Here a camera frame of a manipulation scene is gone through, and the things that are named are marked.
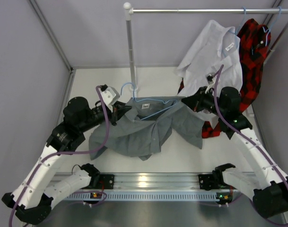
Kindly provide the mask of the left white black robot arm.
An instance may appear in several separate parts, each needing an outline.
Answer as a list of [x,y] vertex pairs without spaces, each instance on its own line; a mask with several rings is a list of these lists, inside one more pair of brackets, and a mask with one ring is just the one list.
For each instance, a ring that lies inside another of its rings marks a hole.
[[99,93],[99,105],[89,107],[84,97],[71,99],[63,110],[63,121],[57,125],[44,149],[21,185],[13,192],[5,193],[2,202],[11,208],[9,226],[13,218],[26,224],[38,225],[43,222],[62,200],[83,188],[96,188],[99,185],[99,171],[92,164],[84,164],[77,173],[66,179],[49,185],[58,169],[71,155],[78,155],[76,150],[81,145],[84,133],[102,123],[106,124],[106,134],[93,152],[99,151],[108,140],[109,128],[131,109],[125,103],[118,101],[114,95]]

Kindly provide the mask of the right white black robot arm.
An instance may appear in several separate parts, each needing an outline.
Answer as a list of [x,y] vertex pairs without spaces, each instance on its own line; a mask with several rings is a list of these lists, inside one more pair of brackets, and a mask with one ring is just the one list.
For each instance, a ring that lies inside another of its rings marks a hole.
[[223,164],[213,171],[213,183],[227,185],[248,197],[263,218],[288,211],[288,175],[278,167],[259,142],[252,125],[239,111],[241,97],[234,87],[225,87],[219,97],[201,87],[182,102],[195,112],[207,110],[219,117],[221,131],[233,142],[249,163],[255,178],[240,172],[233,164]]

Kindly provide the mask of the light blue wire hanger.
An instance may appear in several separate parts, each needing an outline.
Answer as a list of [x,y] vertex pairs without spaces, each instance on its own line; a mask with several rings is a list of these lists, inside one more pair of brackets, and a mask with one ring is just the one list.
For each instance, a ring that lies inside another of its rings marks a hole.
[[122,86],[121,86],[121,89],[120,89],[120,95],[123,94],[123,90],[124,90],[124,87],[127,86],[127,85],[130,85],[131,86],[131,93],[132,93],[132,100],[135,102],[135,103],[140,103],[140,102],[144,102],[144,104],[142,104],[142,109],[148,109],[150,107],[150,103],[148,103],[149,101],[154,101],[154,102],[158,102],[158,103],[162,103],[163,105],[166,105],[168,103],[171,103],[171,105],[169,105],[168,107],[165,107],[151,115],[148,115],[148,116],[145,116],[144,118],[141,118],[141,121],[143,120],[146,120],[146,119],[149,119],[153,116],[156,116],[168,109],[171,109],[172,107],[174,107],[178,100],[177,99],[169,99],[167,101],[163,101],[163,100],[160,100],[160,99],[153,99],[153,98],[144,98],[144,99],[137,99],[136,98],[136,94],[135,94],[135,91],[136,91],[136,88],[135,88],[135,84],[132,83],[132,82],[126,82],[124,83]]

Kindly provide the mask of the grey button-up shirt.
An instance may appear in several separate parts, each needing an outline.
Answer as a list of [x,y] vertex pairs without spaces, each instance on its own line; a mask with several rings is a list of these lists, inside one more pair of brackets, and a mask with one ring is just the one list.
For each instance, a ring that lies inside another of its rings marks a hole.
[[89,149],[100,148],[92,152],[90,158],[97,159],[106,149],[128,157],[138,157],[146,161],[151,155],[160,153],[162,145],[176,131],[186,142],[201,149],[203,146],[203,120],[181,101],[179,96],[144,97],[167,101],[177,99],[177,104],[156,116],[141,121],[141,118],[151,115],[171,105],[149,101],[150,107],[142,109],[144,102],[135,103],[130,99],[126,105],[132,109],[121,117],[116,126],[109,126],[109,136],[105,144],[106,124],[97,127],[89,138]]

